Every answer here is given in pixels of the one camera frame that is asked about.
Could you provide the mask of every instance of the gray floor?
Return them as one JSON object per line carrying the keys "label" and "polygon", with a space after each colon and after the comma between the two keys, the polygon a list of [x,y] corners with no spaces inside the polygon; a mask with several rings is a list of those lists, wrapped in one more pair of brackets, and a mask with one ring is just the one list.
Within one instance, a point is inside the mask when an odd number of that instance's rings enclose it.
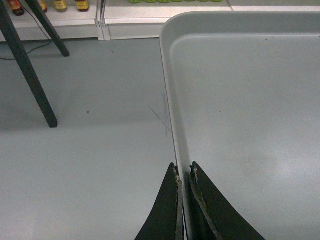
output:
{"label": "gray floor", "polygon": [[0,240],[133,240],[175,162],[159,39],[65,44],[29,55],[55,129],[0,60]]}

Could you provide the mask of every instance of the white shelf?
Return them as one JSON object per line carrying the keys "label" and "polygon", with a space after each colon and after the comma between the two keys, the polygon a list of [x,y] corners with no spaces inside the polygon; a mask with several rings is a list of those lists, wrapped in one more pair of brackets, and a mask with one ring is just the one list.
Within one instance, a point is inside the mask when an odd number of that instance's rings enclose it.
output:
{"label": "white shelf", "polygon": [[226,0],[138,4],[131,4],[129,0],[106,0],[102,17],[108,29],[107,39],[158,38],[163,24],[170,18],[198,11],[231,11],[231,8]]}
{"label": "white shelf", "polygon": [[[137,4],[131,4],[129,0],[105,0],[105,6],[100,14],[101,0],[89,0],[88,12],[78,12],[74,0],[66,1],[68,11],[64,13],[55,10],[52,0],[46,2],[48,6],[46,15],[63,39],[158,38],[165,22],[186,12],[320,11],[319,0],[222,0],[222,2],[183,1]],[[23,16],[14,16],[10,10],[8,12],[22,40],[46,39],[27,13]]]}
{"label": "white shelf", "polygon": [[[31,13],[28,5],[21,0],[21,4]],[[72,38],[96,38],[98,30],[96,26],[97,0],[89,0],[88,12],[79,12],[74,0],[67,0],[68,10],[57,12],[52,0],[47,0],[48,12],[46,16],[63,39]],[[21,38],[21,40],[44,40],[46,37],[38,28],[35,20],[26,12],[22,16],[15,16],[6,4],[8,13]],[[0,33],[0,41],[5,41]]]}
{"label": "white shelf", "polygon": [[138,4],[131,4],[129,0],[106,0],[104,22],[106,24],[163,24],[178,14],[197,11],[231,11],[231,9],[226,0]]}
{"label": "white shelf", "polygon": [[320,11],[319,0],[228,0],[233,11]]}

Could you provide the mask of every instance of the white plastic tray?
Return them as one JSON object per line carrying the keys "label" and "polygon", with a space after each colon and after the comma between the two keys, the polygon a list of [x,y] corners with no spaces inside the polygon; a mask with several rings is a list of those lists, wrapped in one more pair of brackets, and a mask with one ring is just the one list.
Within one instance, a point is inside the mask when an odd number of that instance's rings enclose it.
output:
{"label": "white plastic tray", "polygon": [[196,161],[267,240],[319,239],[320,14],[185,13],[160,42],[181,178]]}

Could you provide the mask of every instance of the bottle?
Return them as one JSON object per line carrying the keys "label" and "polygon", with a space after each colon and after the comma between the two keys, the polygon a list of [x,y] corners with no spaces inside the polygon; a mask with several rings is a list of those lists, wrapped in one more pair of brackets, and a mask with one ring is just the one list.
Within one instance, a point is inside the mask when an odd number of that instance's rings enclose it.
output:
{"label": "bottle", "polygon": [[18,0],[7,0],[14,15],[22,16],[25,14],[25,10],[22,8]]}
{"label": "bottle", "polygon": [[38,3],[41,7],[41,9],[44,11],[44,13],[47,13],[48,12],[48,8],[47,8],[47,5],[45,3],[45,0],[38,0]]}
{"label": "bottle", "polygon": [[59,13],[64,13],[68,11],[66,0],[54,0],[55,9]]}
{"label": "bottle", "polygon": [[89,11],[89,2],[88,0],[75,0],[75,4],[79,12],[88,12]]}

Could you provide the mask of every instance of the table leg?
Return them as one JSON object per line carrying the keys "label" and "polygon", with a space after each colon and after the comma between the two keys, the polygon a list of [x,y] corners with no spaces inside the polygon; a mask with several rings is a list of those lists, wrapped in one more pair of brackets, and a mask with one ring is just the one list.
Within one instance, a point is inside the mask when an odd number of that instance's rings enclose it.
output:
{"label": "table leg", "polygon": [[28,4],[34,15],[38,18],[39,22],[42,24],[46,32],[49,34],[52,41],[55,43],[62,55],[64,57],[69,57],[70,53],[67,47],[59,37],[57,31],[52,26],[46,14],[42,11],[39,3],[36,0],[25,0],[25,2]]}
{"label": "table leg", "polygon": [[31,64],[26,50],[18,36],[14,24],[6,10],[3,0],[0,0],[0,29],[8,43],[16,62],[18,63],[48,125],[50,128],[56,128],[58,120],[50,106],[46,94],[39,82],[37,74]]}

